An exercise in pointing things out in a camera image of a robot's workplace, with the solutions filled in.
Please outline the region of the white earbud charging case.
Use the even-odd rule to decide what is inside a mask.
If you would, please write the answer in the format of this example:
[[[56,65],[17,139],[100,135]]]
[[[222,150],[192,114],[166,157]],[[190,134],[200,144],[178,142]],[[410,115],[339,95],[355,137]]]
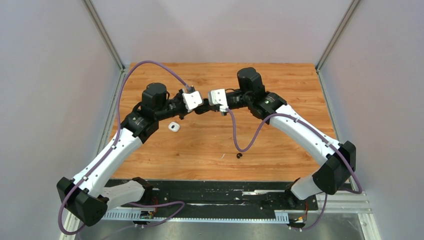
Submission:
[[[168,125],[168,129],[174,133],[177,133],[180,130],[181,126],[177,122],[171,122]]]

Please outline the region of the black earbud charging case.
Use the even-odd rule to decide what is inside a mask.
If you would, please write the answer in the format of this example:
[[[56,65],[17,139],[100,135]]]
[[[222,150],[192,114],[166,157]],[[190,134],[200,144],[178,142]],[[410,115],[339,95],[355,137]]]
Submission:
[[[200,106],[196,107],[196,108],[194,109],[194,112],[195,112],[197,115],[202,115],[202,114],[204,114],[204,113],[209,112],[209,111],[211,110],[211,107],[212,107],[211,105],[206,104],[206,103],[203,103],[202,105],[200,105]]]

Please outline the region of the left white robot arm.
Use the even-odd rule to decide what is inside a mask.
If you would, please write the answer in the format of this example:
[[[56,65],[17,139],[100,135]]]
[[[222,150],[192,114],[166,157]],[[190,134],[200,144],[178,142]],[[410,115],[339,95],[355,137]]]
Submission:
[[[198,91],[181,89],[170,98],[164,84],[150,83],[141,101],[120,122],[117,132],[94,160],[72,179],[63,177],[56,185],[64,208],[91,227],[110,210],[129,203],[142,207],[153,202],[153,186],[135,177],[126,183],[107,187],[115,171],[158,130],[159,122],[179,116],[181,119],[203,103]]]

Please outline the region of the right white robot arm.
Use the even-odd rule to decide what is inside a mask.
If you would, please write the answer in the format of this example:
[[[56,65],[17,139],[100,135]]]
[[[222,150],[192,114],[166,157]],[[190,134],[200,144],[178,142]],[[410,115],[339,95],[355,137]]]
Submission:
[[[325,193],[334,195],[353,176],[356,167],[356,146],[325,135],[301,117],[281,96],[267,91],[261,75],[253,68],[242,68],[237,72],[239,88],[226,94],[228,112],[248,108],[250,113],[293,139],[303,147],[319,165],[314,173],[301,177],[287,189],[286,204],[298,209],[306,198]]]

